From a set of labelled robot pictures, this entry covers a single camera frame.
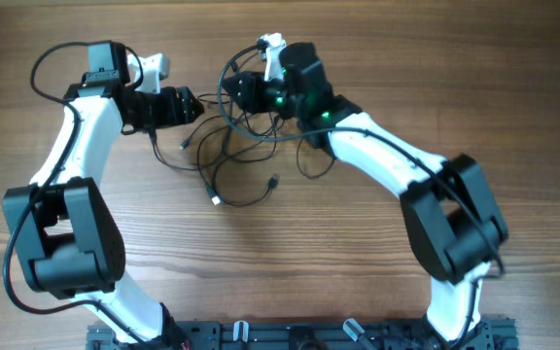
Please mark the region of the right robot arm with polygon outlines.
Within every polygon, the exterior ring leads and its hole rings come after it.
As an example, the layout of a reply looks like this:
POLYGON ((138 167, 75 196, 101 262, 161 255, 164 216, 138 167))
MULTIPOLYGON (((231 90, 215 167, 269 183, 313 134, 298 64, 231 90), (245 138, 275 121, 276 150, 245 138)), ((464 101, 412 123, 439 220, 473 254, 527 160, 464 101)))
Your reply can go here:
POLYGON ((508 239, 478 162, 422 151, 379 126, 334 92, 311 43, 260 38, 251 49, 264 70, 236 72, 231 59, 217 93, 248 114, 296 119, 297 139, 359 168, 399 200, 410 248, 432 278, 428 331, 448 349, 467 346, 480 324, 483 282, 505 273, 499 248, 508 239))

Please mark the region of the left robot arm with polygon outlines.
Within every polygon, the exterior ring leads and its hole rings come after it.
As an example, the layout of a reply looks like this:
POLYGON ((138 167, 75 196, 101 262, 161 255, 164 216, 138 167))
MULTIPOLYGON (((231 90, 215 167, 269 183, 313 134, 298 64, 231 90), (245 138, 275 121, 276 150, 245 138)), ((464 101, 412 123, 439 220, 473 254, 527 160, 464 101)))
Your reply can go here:
POLYGON ((126 271, 121 232, 100 192, 114 142, 122 135, 193 122, 203 106, 186 87, 168 87, 168 58, 139 56, 114 41, 87 43, 88 69, 57 98, 62 127, 42 167, 23 187, 6 191, 10 231, 2 276, 19 304, 11 265, 26 285, 52 295, 56 311, 85 307, 113 333, 120 349, 187 349, 191 343, 167 307, 126 271))

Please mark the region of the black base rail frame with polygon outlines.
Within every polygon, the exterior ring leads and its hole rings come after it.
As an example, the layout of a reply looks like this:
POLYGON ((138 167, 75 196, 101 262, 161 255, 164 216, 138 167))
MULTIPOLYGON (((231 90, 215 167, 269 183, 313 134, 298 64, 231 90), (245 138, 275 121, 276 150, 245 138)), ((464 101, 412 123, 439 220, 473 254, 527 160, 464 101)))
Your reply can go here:
MULTIPOLYGON (((350 335, 341 323, 177 322, 189 343, 185 349, 450 349, 421 319, 358 322, 350 335)), ((482 318, 460 349, 517 350, 515 320, 482 318)), ((127 349, 107 326, 87 328, 85 349, 127 349)))

